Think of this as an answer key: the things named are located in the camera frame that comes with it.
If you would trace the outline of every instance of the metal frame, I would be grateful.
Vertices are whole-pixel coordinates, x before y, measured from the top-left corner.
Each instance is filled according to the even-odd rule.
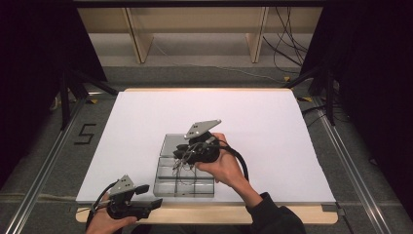
[[[31,184],[30,189],[24,196],[24,199],[21,202],[18,210],[11,219],[11,223],[6,233],[11,234],[21,232],[22,228],[27,222],[27,219],[31,211],[34,208],[34,205],[36,204],[36,200],[41,190],[43,189],[43,186],[45,185],[50,173],[52,172],[53,167],[55,166],[58,155],[60,154],[61,149],[66,143],[66,140],[72,130],[73,124],[76,121],[76,117],[78,116],[85,102],[85,99],[78,99],[78,101],[76,102],[71,113],[72,118],[68,122],[67,126],[58,134],[55,144],[53,145],[48,157],[43,163],[42,168],[40,169],[33,183]]]
[[[322,102],[318,97],[314,97],[313,100],[315,106],[322,105]],[[382,211],[380,210],[379,206],[377,206],[373,195],[362,179],[362,176],[360,175],[356,164],[353,162],[353,159],[350,156],[349,151],[347,151],[346,145],[340,138],[340,135],[337,132],[336,128],[328,123],[327,118],[324,117],[324,113],[321,110],[319,110],[319,116],[321,118],[322,124],[325,127],[325,130],[328,133],[328,136],[330,137],[334,145],[334,148],[337,151],[343,167],[349,176],[350,181],[353,184],[353,187],[355,188],[358,198],[364,206],[364,209],[368,217],[370,218],[371,223],[373,224],[374,229],[377,233],[392,233],[389,225],[385,221]]]

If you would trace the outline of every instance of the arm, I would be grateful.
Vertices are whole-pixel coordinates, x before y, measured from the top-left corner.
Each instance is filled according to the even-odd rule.
[[[214,134],[226,142],[222,134]],[[286,207],[278,208],[268,193],[259,195],[245,179],[237,159],[227,151],[220,151],[213,163],[196,163],[196,167],[212,174],[216,182],[232,187],[244,200],[251,214],[252,233],[305,233],[301,219]]]

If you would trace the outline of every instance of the black sleeve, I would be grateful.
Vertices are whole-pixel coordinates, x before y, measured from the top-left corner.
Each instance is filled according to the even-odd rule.
[[[261,194],[263,201],[254,208],[246,208],[252,216],[253,234],[306,233],[301,219],[287,207],[277,207],[270,194]]]

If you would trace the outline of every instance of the floor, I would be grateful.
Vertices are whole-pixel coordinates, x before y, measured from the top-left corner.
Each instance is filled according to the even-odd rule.
[[[312,35],[296,35],[308,47]],[[276,54],[263,43],[258,63],[251,63],[241,34],[157,34],[147,61],[135,62],[129,35],[93,34],[91,38],[108,78],[108,84],[121,91],[127,87],[280,87],[294,79],[299,66]],[[266,35],[276,45],[276,34]],[[294,50],[283,43],[279,49],[293,59]],[[308,98],[311,80],[293,89],[302,110],[321,105],[323,96]],[[98,140],[104,130],[115,98],[89,87],[92,97],[85,103],[71,103],[79,108],[70,131],[60,131],[60,106],[51,114],[33,142],[29,155],[22,158],[14,173],[0,190],[0,232],[5,232],[14,214],[24,204],[27,194],[38,188],[34,202],[27,209],[21,233],[80,233],[84,223],[75,220],[75,198]],[[329,125],[322,109],[304,116],[319,163],[340,207],[334,225],[306,225],[308,233],[413,233],[413,222],[398,202],[380,170],[369,162],[368,149],[357,134],[339,103],[334,108],[336,126]],[[89,144],[79,144],[85,124],[93,134]],[[57,139],[62,144],[56,147]],[[48,169],[42,168],[49,162]],[[36,176],[47,172],[42,183]]]

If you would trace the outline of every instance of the table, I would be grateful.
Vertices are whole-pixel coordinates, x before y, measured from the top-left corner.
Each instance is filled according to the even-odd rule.
[[[104,187],[124,174],[136,185],[151,186],[138,200],[154,200],[152,188],[165,135],[185,134],[193,123],[212,119],[222,120],[213,131],[224,133],[243,155],[250,182],[259,193],[268,191],[278,205],[288,205],[306,223],[337,221],[337,213],[322,210],[322,204],[333,205],[335,199],[288,89],[120,92],[76,200],[91,203]],[[230,215],[232,219],[211,215],[211,220],[205,220],[205,209],[213,214],[237,215]],[[192,217],[186,223],[250,223],[242,199],[222,183],[215,185],[213,198],[166,197],[163,206],[143,221],[182,223],[173,218],[177,213]],[[83,213],[77,217],[84,221]]]

